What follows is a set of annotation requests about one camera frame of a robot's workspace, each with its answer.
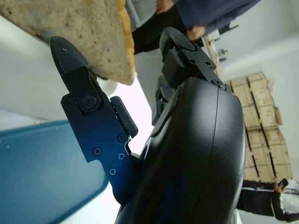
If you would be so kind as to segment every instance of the person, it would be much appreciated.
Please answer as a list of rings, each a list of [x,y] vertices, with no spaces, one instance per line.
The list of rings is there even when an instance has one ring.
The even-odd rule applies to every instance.
[[[159,48],[162,31],[174,27],[195,41],[224,27],[260,0],[157,0],[156,13],[132,35],[135,54]]]
[[[259,215],[274,216],[281,221],[299,220],[299,182],[282,183],[243,182],[237,209]]]

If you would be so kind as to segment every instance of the mobile phone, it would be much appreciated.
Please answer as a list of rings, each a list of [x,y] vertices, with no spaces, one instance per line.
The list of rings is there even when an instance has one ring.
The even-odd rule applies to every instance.
[[[282,190],[289,184],[287,179],[282,179],[281,182],[279,182],[279,185],[282,183]]]

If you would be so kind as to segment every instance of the stacked boxes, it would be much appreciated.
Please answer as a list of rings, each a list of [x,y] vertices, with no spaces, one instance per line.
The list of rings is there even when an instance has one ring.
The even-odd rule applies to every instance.
[[[245,180],[275,182],[292,179],[288,150],[278,125],[282,124],[261,72],[232,80],[239,98],[247,132]]]

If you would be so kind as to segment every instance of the black pants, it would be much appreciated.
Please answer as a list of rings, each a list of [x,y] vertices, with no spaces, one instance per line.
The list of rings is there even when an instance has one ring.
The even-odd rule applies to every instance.
[[[175,6],[166,13],[154,14],[145,24],[132,33],[135,54],[159,48],[160,36],[167,27],[174,27],[183,34],[187,32]]]

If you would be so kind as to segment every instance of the bread slice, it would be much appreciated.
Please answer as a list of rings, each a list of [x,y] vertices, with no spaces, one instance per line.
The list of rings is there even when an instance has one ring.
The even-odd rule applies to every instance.
[[[52,36],[64,37],[97,75],[133,83],[134,42],[125,0],[0,0],[0,15],[47,43]]]

